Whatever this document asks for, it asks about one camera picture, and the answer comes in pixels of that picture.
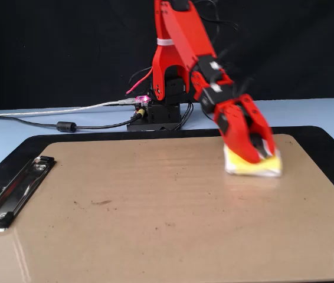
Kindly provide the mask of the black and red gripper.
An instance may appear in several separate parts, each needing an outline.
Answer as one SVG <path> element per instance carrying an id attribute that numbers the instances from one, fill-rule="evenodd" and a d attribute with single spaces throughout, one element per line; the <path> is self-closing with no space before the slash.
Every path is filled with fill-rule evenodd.
<path id="1" fill-rule="evenodd" d="M 253 101 L 241 101 L 235 87 L 211 84 L 202 89 L 199 102 L 205 114 L 215 112 L 225 145 L 242 159 L 258 163 L 261 157 L 275 155 L 270 126 Z"/>

